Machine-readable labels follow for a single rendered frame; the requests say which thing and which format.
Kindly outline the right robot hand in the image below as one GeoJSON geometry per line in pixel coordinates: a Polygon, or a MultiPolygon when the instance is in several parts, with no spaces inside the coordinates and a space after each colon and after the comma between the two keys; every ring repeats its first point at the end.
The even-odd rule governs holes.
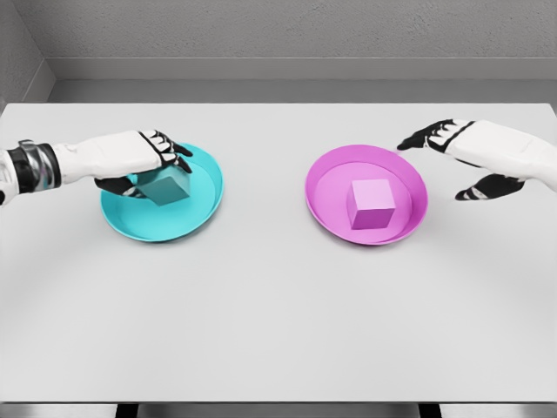
{"type": "Polygon", "coordinates": [[[428,148],[490,174],[456,193],[458,201],[498,199],[522,189],[540,172],[540,141],[533,135],[489,121],[445,119],[413,133],[399,151],[428,148]]]}

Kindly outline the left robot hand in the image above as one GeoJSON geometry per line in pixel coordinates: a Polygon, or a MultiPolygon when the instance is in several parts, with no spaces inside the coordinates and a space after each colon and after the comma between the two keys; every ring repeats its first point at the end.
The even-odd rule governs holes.
{"type": "Polygon", "coordinates": [[[153,172],[176,166],[192,173],[185,161],[192,152],[161,131],[125,131],[88,139],[78,145],[80,173],[94,178],[102,190],[142,199],[144,194],[128,178],[130,174],[153,172]]]}

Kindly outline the cyan block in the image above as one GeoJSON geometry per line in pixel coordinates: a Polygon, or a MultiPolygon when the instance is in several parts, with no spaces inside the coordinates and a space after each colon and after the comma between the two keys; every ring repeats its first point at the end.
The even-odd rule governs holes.
{"type": "Polygon", "coordinates": [[[164,206],[191,195],[191,176],[171,165],[137,175],[138,190],[158,206],[164,206]]]}

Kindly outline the cyan plate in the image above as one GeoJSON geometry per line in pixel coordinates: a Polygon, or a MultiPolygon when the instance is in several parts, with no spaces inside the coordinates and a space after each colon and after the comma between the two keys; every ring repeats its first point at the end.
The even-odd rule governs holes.
{"type": "Polygon", "coordinates": [[[143,242],[178,239],[198,230],[217,211],[224,193],[224,176],[217,160],[191,144],[190,195],[159,206],[149,199],[100,192],[100,208],[108,225],[127,238],[143,242]]]}

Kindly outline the pink block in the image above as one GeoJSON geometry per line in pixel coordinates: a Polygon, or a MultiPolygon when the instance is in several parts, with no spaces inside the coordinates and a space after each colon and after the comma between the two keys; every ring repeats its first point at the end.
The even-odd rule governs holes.
{"type": "Polygon", "coordinates": [[[358,179],[350,184],[346,210],[353,230],[387,228],[395,208],[387,179],[358,179]]]}

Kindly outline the pink plate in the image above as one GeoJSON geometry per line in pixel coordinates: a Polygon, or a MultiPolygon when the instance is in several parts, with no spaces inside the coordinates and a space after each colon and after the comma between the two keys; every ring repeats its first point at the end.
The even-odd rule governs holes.
{"type": "Polygon", "coordinates": [[[429,203],[417,170],[395,152],[372,145],[345,145],[319,157],[305,178],[305,200],[313,217],[330,233],[364,246],[383,246],[411,235],[424,220],[429,203]],[[387,228],[353,230],[346,210],[350,184],[387,179],[396,208],[387,228]]]}

